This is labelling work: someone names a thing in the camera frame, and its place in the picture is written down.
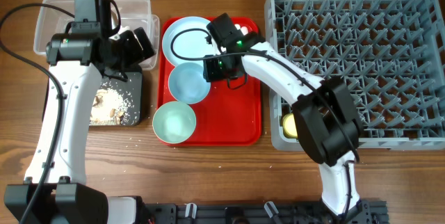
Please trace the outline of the yellow plastic cup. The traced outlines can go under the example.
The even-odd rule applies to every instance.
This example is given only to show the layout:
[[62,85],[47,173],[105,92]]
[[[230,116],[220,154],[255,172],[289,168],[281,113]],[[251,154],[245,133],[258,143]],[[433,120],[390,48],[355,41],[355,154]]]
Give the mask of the yellow plastic cup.
[[294,119],[294,115],[292,113],[288,113],[282,118],[282,128],[283,128],[284,135],[287,138],[297,138],[298,137],[298,132],[296,129],[296,122]]

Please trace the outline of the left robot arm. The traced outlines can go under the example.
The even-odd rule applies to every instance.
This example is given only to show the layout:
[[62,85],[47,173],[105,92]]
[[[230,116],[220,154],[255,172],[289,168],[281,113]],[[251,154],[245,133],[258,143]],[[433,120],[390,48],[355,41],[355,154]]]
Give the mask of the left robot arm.
[[47,44],[48,89],[42,130],[21,184],[4,202],[20,223],[152,223],[139,196],[108,197],[86,184],[92,103],[103,78],[140,86],[140,64],[155,54],[142,28],[122,30],[114,0],[74,0],[63,33]]

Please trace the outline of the mint green bowl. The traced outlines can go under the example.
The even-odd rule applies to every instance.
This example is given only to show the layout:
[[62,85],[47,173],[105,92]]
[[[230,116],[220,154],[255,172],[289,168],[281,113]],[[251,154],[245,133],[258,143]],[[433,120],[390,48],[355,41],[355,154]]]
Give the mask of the mint green bowl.
[[188,104],[178,101],[160,106],[152,120],[154,133],[167,144],[183,143],[193,135],[196,126],[194,110]]

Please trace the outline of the food scraps pile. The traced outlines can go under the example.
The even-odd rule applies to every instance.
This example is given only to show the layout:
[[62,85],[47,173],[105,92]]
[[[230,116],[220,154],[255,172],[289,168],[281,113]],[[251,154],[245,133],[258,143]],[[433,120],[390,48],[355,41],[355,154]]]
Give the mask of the food scraps pile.
[[105,80],[93,100],[90,126],[128,125],[134,122],[131,109],[134,109],[134,99],[125,83]]

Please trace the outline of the light blue plate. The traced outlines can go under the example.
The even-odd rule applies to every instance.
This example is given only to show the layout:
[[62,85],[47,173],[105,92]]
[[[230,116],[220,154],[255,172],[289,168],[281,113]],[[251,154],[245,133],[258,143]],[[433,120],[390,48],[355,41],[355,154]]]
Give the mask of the light blue plate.
[[[207,25],[210,23],[208,19],[203,17],[183,17],[174,21],[167,26],[162,40],[163,55],[167,61],[173,66],[178,66],[185,63],[186,60],[177,58],[171,51],[170,45],[173,38],[180,32],[186,29],[204,29],[207,31]],[[186,58],[201,58],[206,55],[216,55],[220,52],[217,49],[216,43],[212,40],[209,44],[206,40],[208,35],[202,31],[190,31],[181,34],[176,38],[173,49],[180,56]]]

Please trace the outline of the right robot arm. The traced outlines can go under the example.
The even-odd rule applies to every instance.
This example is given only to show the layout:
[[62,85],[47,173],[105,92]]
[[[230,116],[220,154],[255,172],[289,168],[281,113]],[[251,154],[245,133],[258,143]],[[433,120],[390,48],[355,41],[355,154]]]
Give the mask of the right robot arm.
[[258,33],[243,33],[224,13],[207,24],[206,41],[216,54],[204,57],[207,81],[254,77],[291,105],[298,142],[319,165],[322,201],[346,222],[357,215],[354,165],[363,126],[342,78],[306,72],[274,50]]

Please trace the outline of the light blue bowl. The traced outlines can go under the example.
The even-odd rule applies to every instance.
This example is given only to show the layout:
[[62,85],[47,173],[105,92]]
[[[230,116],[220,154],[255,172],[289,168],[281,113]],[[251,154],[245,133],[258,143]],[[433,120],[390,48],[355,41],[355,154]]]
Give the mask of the light blue bowl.
[[197,63],[182,63],[168,78],[170,94],[180,102],[197,104],[209,94],[211,84],[203,77],[204,68]]

